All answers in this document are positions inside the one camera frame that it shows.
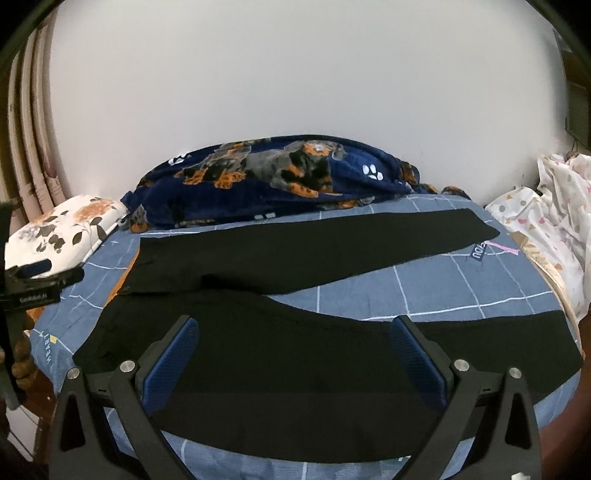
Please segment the black pants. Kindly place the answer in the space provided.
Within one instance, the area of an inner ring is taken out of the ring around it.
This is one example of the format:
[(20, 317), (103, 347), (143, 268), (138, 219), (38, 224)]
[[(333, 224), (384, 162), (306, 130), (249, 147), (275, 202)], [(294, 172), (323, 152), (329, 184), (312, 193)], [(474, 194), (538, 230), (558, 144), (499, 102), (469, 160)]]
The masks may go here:
[(428, 408), (390, 323), (320, 314), (283, 296), (492, 240), (469, 209), (378, 213), (144, 238), (75, 363), (90, 374), (137, 359), (173, 323), (199, 340), (165, 407), (167, 433), (243, 455), (318, 463), (412, 452)]

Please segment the white floral pillow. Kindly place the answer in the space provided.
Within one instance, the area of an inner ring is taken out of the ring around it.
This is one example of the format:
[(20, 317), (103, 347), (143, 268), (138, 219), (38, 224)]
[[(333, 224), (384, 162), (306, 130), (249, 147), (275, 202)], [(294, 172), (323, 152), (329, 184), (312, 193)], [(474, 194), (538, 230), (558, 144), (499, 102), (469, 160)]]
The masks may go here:
[(127, 215), (118, 200), (77, 195), (12, 234), (6, 244), (5, 266), (21, 267), (48, 260), (41, 278), (84, 263)]

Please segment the beige pink curtain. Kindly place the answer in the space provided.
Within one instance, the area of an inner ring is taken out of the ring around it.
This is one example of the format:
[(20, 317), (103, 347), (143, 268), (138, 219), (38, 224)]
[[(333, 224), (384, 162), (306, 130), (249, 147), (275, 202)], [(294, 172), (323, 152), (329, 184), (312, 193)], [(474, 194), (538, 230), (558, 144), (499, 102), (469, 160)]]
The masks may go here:
[(1, 79), (1, 200), (17, 230), (67, 198), (52, 138), (48, 67), (55, 17), (43, 21)]

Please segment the white patterned quilt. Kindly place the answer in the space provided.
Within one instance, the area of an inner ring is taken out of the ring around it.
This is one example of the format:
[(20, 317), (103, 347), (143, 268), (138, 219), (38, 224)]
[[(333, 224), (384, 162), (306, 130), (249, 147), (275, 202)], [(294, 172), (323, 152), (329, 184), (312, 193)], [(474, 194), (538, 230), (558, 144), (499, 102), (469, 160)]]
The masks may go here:
[(590, 307), (590, 157), (542, 156), (536, 189), (517, 187), (486, 210), (553, 265), (578, 319)]

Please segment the navy dog print blanket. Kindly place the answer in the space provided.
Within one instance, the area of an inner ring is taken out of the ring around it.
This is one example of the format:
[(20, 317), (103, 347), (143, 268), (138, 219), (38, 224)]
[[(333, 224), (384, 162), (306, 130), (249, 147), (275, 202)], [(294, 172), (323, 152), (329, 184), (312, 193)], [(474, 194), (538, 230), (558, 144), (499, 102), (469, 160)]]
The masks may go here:
[(134, 233), (349, 209), (434, 194), (413, 164), (327, 135), (228, 142), (172, 157), (121, 199)]

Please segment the brown wooden wardrobe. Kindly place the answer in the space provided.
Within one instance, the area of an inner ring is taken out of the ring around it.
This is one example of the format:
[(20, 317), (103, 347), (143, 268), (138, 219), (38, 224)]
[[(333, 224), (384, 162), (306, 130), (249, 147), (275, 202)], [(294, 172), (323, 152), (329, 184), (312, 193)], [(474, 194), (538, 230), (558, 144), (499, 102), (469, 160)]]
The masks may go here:
[(565, 129), (580, 146), (590, 149), (590, 80), (583, 64), (558, 31), (554, 31), (560, 49), (567, 89)]

